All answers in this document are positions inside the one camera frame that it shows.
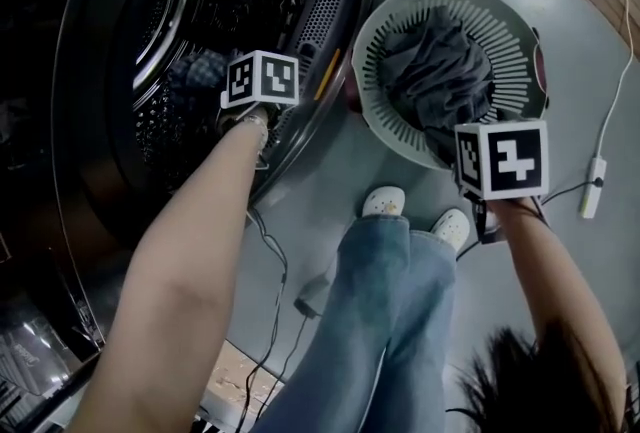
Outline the person's right white shoe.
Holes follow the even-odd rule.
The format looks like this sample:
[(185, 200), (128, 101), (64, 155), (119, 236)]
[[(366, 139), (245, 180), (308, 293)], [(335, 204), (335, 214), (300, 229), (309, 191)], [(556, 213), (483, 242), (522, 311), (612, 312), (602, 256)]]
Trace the person's right white shoe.
[(430, 232), (459, 253), (469, 238), (471, 225), (462, 210), (451, 208), (438, 218)]

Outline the person's blue jeans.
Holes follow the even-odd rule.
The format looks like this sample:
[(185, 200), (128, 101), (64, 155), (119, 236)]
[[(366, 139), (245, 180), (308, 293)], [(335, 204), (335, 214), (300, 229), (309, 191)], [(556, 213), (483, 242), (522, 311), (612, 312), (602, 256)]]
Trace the person's blue jeans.
[(402, 216), (356, 220), (312, 342), (250, 433), (444, 433), (455, 257)]

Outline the black washing machine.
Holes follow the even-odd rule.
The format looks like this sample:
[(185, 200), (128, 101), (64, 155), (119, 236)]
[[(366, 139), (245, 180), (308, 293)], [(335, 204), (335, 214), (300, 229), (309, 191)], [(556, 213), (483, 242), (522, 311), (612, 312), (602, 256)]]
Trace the black washing machine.
[(89, 378), (131, 253), (216, 140), (219, 96), (179, 60), (299, 62), (259, 200), (325, 138), (371, 0), (0, 0), (0, 433), (37, 429)]

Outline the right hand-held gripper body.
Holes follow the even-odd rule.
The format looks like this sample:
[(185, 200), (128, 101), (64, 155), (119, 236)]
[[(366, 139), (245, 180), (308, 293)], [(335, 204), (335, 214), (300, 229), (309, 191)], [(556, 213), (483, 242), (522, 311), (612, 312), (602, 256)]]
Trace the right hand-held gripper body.
[(455, 126), (456, 180), (482, 201), (549, 191), (549, 143), (544, 120)]

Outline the person's left forearm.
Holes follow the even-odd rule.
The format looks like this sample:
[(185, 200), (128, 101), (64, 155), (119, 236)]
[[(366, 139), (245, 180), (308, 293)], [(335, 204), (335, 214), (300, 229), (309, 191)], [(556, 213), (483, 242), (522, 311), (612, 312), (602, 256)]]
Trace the person's left forearm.
[(233, 126), (156, 217), (67, 433), (188, 433), (226, 338), (255, 166), (268, 131)]

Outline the person's right forearm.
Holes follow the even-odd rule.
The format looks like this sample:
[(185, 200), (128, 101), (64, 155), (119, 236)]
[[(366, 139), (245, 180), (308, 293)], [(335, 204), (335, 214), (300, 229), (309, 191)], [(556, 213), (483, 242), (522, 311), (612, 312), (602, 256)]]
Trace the person's right forearm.
[(609, 321), (579, 267), (557, 235), (540, 217), (530, 198), (489, 203), (508, 243), (541, 341), (546, 329), (558, 321), (573, 334), (573, 347), (581, 348), (580, 370), (597, 395), (603, 384), (602, 405), (612, 412), (615, 430), (623, 425), (626, 367)]

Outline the green laundry basket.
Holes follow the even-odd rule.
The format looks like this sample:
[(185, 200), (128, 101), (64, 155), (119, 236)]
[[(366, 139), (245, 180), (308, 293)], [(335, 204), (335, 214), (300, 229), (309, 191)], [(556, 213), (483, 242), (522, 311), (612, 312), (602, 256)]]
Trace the green laundry basket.
[(379, 87), (378, 66), (388, 35), (404, 33), (443, 7), (459, 21), (491, 64), (491, 106), (483, 124), (540, 118), (546, 109), (544, 64), (537, 32), (501, 0), (386, 0), (364, 22), (355, 40), (351, 65), (362, 116), (391, 151), (419, 166), (448, 171), (452, 163), (425, 134), (406, 122)]

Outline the light checkered shirt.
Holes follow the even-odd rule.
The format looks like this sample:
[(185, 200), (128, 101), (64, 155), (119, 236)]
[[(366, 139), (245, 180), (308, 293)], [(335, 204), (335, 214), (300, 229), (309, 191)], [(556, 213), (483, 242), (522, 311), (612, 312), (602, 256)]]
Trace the light checkered shirt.
[(243, 55), (238, 49), (228, 54), (206, 49), (185, 56), (170, 66), (169, 88), (177, 93), (219, 88), (225, 83), (229, 64)]

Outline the person's white shoe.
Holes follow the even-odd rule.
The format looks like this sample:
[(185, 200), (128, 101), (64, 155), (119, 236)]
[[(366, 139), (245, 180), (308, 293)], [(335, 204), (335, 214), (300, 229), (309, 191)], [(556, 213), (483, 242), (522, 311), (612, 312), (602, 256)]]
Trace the person's white shoe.
[(361, 217), (401, 216), (405, 207), (405, 192), (396, 186), (374, 189), (364, 200)]
[(430, 232), (459, 253), (469, 238), (471, 225), (462, 210), (451, 208), (438, 218)]

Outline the dark grey garment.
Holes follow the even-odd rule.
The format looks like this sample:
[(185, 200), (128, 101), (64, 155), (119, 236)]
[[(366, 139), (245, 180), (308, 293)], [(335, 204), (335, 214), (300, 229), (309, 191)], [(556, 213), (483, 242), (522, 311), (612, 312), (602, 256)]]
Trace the dark grey garment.
[(381, 90), (442, 162), (455, 160), (454, 128), (488, 113), (494, 76), (488, 56), (446, 7), (384, 41)]

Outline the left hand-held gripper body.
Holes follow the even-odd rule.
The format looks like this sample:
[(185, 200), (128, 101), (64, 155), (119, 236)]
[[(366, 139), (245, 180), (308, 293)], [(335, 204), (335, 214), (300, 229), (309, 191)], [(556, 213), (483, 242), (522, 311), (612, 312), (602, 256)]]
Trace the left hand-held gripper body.
[(297, 58), (256, 50), (228, 65), (226, 89), (220, 97), (222, 109), (253, 103), (297, 106), (299, 102)]

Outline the person's left white shoe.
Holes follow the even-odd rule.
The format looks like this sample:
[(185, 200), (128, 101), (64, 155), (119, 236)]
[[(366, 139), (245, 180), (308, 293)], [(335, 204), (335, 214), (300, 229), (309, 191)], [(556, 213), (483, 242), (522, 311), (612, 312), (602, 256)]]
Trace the person's left white shoe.
[(405, 192), (396, 186), (374, 189), (364, 200), (361, 217), (401, 216), (405, 207)]

